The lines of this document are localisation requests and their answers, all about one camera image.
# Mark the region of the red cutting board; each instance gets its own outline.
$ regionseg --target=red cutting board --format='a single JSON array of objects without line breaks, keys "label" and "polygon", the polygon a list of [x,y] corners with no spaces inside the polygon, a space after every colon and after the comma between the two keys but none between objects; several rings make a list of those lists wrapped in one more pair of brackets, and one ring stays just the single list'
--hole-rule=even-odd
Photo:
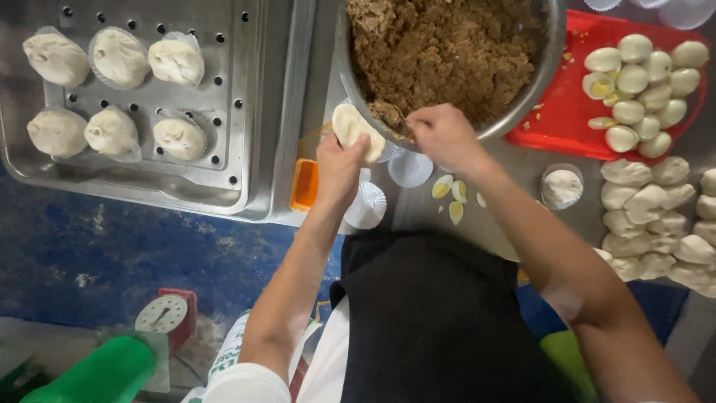
[{"label": "red cutting board", "polygon": [[[537,103],[544,106],[540,110],[532,110],[508,133],[507,139],[518,146],[560,151],[605,161],[626,158],[652,165],[666,158],[671,150],[659,158],[644,158],[636,151],[617,153],[607,146],[605,131],[595,131],[587,127],[589,119],[611,117],[611,108],[604,106],[601,100],[592,100],[582,90],[582,78],[589,74],[584,67],[584,58],[601,47],[616,47],[619,40],[628,34],[642,34],[654,43],[654,49],[665,52],[671,52],[686,40],[703,42],[708,46],[705,38],[697,32],[568,10],[566,48],[563,53],[570,53],[568,56],[574,58],[574,62],[562,57],[560,67],[557,67],[554,78]],[[672,147],[699,114],[703,105],[706,75],[703,68],[699,73],[699,87],[686,97],[686,117],[681,123],[666,130],[674,139]],[[529,122],[527,129],[524,127],[525,122]]]}]

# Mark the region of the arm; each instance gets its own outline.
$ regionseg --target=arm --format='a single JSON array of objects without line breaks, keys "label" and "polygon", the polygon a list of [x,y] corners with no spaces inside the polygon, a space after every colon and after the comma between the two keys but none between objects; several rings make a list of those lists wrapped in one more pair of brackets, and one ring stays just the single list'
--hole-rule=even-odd
[{"label": "arm", "polygon": [[338,227],[358,190],[370,139],[342,150],[334,134],[316,150],[319,189],[306,220],[248,317],[239,362],[260,364],[288,384],[289,364],[318,295]]},{"label": "arm", "polygon": [[480,146],[452,105],[407,117],[421,149],[474,184],[543,298],[579,340],[592,376],[614,402],[697,402],[614,271],[535,203]]}]

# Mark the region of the black apron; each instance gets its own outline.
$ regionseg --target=black apron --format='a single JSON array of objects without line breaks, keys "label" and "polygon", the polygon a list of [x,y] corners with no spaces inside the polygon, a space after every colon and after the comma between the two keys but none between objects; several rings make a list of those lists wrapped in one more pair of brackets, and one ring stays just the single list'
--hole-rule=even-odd
[{"label": "black apron", "polygon": [[517,267],[446,234],[347,237],[342,402],[575,402],[520,317]]}]

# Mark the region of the metal steamer tray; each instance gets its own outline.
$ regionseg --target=metal steamer tray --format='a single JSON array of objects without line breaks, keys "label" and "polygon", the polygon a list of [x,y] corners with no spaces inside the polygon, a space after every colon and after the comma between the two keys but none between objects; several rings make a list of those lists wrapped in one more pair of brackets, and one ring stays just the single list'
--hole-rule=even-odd
[{"label": "metal steamer tray", "polygon": [[[2,157],[15,178],[251,222],[280,212],[296,154],[313,0],[0,0],[0,6]],[[206,73],[196,90],[151,73],[133,90],[113,90],[92,73],[77,88],[60,87],[45,82],[22,51],[22,42],[45,26],[85,51],[106,27],[131,32],[147,48],[168,32],[191,33]],[[89,120],[107,105],[137,125],[141,162],[119,163],[91,148],[52,158],[27,135],[27,123],[46,106]],[[182,162],[155,144],[152,127],[164,109],[186,112],[206,132],[200,159]]]}]

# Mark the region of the stainless steel bowl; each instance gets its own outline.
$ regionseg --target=stainless steel bowl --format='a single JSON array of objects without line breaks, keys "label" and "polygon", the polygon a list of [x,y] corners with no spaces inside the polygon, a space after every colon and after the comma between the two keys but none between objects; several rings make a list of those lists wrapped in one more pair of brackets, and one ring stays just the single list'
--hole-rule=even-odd
[{"label": "stainless steel bowl", "polygon": [[[417,144],[405,140],[398,140],[388,131],[387,125],[374,119],[370,114],[368,105],[363,99],[353,65],[351,63],[351,23],[346,13],[347,5],[341,0],[338,7],[337,24],[337,51],[339,53],[339,69],[341,81],[348,93],[348,97],[360,114],[370,123],[386,140],[411,151],[420,152]],[[533,0],[533,15],[541,22],[542,29],[526,30],[531,36],[537,50],[531,61],[535,70],[532,80],[522,89],[520,94],[512,101],[509,108],[501,116],[489,122],[475,126],[480,140],[490,137],[502,137],[512,130],[522,118],[525,117],[544,93],[552,80],[554,72],[559,66],[564,47],[564,37],[567,30],[566,2],[562,0]]]}]

